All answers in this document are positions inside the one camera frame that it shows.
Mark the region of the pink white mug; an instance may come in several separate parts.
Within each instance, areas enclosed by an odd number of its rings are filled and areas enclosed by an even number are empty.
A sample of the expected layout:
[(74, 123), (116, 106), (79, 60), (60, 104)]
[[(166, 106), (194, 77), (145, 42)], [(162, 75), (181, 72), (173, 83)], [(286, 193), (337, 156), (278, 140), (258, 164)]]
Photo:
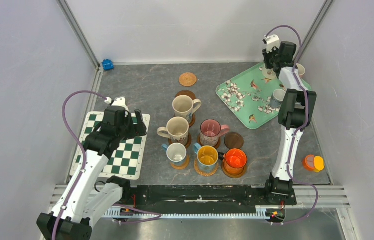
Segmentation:
[(302, 78), (306, 71), (305, 68), (299, 63), (296, 64), (296, 68), (298, 70), (298, 76)]

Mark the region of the white floral mug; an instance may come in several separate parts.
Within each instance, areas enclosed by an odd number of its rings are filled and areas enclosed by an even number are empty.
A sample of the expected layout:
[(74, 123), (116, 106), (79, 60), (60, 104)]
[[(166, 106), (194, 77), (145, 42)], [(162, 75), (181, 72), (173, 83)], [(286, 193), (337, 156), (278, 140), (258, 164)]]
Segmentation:
[(189, 123), (184, 118), (173, 117), (167, 122), (166, 127), (159, 127), (156, 132), (160, 137), (184, 145), (189, 134)]

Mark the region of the blue patterned mug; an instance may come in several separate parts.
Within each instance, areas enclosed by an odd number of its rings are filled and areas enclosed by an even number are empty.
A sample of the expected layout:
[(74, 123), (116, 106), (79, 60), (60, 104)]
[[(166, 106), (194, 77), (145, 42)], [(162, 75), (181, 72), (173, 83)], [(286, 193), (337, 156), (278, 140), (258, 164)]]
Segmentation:
[(180, 162), (187, 157), (186, 148), (181, 143), (173, 143), (170, 145), (162, 144), (161, 147), (165, 151), (166, 157), (169, 159), (170, 162)]

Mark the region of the large cream mug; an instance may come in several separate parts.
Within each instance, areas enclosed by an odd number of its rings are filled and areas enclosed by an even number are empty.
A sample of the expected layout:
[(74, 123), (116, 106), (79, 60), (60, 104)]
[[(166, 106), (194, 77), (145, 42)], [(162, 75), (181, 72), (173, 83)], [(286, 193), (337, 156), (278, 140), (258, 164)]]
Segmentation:
[(200, 108), (202, 102), (199, 99), (191, 99), (187, 95), (179, 95), (172, 101), (175, 117), (182, 117), (191, 123), (193, 114)]

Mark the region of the brown wooden saucer coaster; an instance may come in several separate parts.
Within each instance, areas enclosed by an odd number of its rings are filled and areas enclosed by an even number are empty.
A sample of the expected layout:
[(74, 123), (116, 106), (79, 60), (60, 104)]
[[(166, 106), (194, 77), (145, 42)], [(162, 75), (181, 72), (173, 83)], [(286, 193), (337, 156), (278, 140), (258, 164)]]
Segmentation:
[[(176, 116), (176, 115), (173, 115), (173, 117), (181, 117), (181, 118), (186, 119), (186, 118), (183, 117), (183, 116)], [(195, 123), (195, 114), (193, 113), (193, 114), (191, 115), (191, 119), (190, 119), (190, 121), (189, 121), (189, 127), (191, 128), (191, 127), (194, 125), (194, 123)]]
[(189, 90), (181, 90), (179, 91), (175, 97), (178, 97), (178, 96), (188, 96), (190, 97), (192, 100), (195, 100), (196, 99), (196, 96), (193, 92), (189, 91)]
[[(173, 144), (173, 141), (171, 140), (171, 139), (168, 139), (168, 144), (170, 145), (170, 144)], [(184, 146), (186, 147), (186, 148), (188, 148), (189, 146), (190, 146), (190, 144), (191, 144), (191, 134), (189, 133), (188, 134), (188, 137), (187, 137), (187, 142), (184, 144)]]
[[(197, 136), (197, 143), (200, 146), (203, 146), (203, 144), (200, 141), (200, 137), (199, 136)], [(219, 137), (217, 143), (213, 146), (213, 148), (217, 149), (220, 146), (220, 143), (221, 143), (221, 138)]]

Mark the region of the light orange wooden coaster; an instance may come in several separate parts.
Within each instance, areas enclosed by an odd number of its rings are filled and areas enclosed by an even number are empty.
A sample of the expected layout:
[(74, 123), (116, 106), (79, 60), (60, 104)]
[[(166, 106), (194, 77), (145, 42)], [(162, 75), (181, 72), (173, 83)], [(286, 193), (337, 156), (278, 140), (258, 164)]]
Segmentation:
[(176, 170), (185, 169), (189, 164), (189, 157), (187, 156), (183, 161), (180, 162), (170, 162), (170, 165)]

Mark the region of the woven rattan coaster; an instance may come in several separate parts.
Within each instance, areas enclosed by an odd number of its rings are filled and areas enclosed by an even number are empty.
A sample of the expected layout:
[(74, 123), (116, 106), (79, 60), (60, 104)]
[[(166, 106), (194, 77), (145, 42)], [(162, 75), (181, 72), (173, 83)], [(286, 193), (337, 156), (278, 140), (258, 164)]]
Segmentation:
[(203, 177), (210, 177), (210, 176), (214, 175), (214, 174), (216, 173), (217, 169), (218, 169), (218, 166), (219, 166), (219, 164), (216, 163), (216, 165), (215, 165), (215, 167), (214, 167), (214, 169), (213, 169), (212, 171), (210, 171), (210, 172), (203, 172), (203, 171), (201, 171), (201, 170), (199, 169), (199, 167), (198, 167), (198, 162), (199, 162), (199, 161), (198, 161), (197, 159), (194, 160), (194, 170), (195, 170), (195, 172), (196, 172), (198, 175), (201, 175), (201, 176), (203, 176)]

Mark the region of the light cork coaster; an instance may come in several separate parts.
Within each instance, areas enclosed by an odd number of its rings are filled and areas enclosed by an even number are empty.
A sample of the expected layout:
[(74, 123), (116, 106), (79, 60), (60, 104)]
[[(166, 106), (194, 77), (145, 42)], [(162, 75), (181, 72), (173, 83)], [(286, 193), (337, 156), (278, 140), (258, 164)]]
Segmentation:
[(179, 76), (178, 81), (184, 87), (191, 87), (197, 82), (197, 77), (191, 72), (185, 72)]

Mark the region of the pink patterned mug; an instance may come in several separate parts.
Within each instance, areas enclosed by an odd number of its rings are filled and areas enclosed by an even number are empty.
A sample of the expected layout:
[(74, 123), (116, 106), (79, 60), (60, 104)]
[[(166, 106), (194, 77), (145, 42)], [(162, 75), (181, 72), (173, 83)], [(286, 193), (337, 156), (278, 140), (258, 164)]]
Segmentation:
[(221, 125), (214, 119), (204, 120), (200, 125), (199, 142), (202, 146), (214, 147), (218, 144), (220, 137), (227, 134), (228, 125)]

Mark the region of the yellow inside mug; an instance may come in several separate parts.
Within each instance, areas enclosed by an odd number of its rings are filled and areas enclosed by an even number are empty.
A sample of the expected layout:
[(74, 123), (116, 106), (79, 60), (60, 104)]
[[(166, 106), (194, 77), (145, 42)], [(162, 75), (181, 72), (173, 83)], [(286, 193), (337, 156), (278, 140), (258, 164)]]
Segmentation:
[(199, 161), (199, 169), (205, 173), (212, 171), (216, 163), (218, 163), (218, 152), (216, 149), (212, 146), (200, 146), (198, 143), (195, 143), (193, 150), (196, 155), (195, 159)]

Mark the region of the dark walnut wooden coaster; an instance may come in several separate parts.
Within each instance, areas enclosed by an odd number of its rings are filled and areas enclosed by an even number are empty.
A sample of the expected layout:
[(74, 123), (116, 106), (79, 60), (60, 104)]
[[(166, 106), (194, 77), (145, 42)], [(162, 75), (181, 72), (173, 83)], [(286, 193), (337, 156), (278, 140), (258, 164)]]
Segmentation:
[(244, 144), (243, 137), (236, 132), (229, 132), (224, 137), (224, 145), (228, 149), (241, 149)]

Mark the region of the orange mug black handle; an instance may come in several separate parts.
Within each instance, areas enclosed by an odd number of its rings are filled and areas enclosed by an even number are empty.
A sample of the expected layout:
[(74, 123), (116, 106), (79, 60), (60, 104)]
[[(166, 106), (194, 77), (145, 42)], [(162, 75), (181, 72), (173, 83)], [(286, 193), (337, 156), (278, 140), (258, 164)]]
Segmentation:
[(228, 150), (226, 153), (218, 152), (218, 159), (224, 163), (226, 170), (230, 174), (238, 174), (247, 165), (246, 154), (237, 148)]

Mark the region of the brown ridged wooden coaster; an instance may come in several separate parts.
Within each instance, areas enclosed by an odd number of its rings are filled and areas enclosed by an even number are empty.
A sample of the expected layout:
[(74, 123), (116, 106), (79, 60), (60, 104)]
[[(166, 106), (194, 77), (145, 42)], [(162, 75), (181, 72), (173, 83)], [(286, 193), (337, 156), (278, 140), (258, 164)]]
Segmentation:
[(226, 170), (224, 163), (221, 164), (221, 169), (222, 169), (222, 172), (223, 172), (227, 177), (232, 178), (232, 179), (238, 179), (238, 178), (242, 177), (242, 176), (246, 173), (246, 171), (247, 171), (247, 166), (244, 166), (244, 167), (242, 168), (242, 170), (241, 170), (238, 174), (230, 174), (230, 173)]

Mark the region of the green inside mug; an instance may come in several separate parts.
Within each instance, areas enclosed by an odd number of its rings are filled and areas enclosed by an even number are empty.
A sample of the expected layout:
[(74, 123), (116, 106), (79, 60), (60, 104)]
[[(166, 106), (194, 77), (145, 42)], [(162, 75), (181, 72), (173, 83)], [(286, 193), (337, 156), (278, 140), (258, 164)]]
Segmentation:
[(266, 79), (273, 80), (276, 78), (276, 74), (272, 71), (272, 69), (267, 69), (265, 66), (262, 66), (261, 73)]

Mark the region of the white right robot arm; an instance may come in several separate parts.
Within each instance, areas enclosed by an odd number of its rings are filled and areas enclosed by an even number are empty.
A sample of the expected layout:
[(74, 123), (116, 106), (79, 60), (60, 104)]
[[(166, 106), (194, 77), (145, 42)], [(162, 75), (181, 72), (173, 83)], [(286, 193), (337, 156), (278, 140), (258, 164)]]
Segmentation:
[(298, 76), (293, 61), (297, 48), (294, 43), (279, 41), (274, 36), (264, 39), (263, 43), (264, 64), (286, 89), (278, 113), (282, 133), (278, 156), (263, 191), (265, 201), (276, 204), (293, 197), (295, 156), (303, 131), (310, 124), (317, 95)]

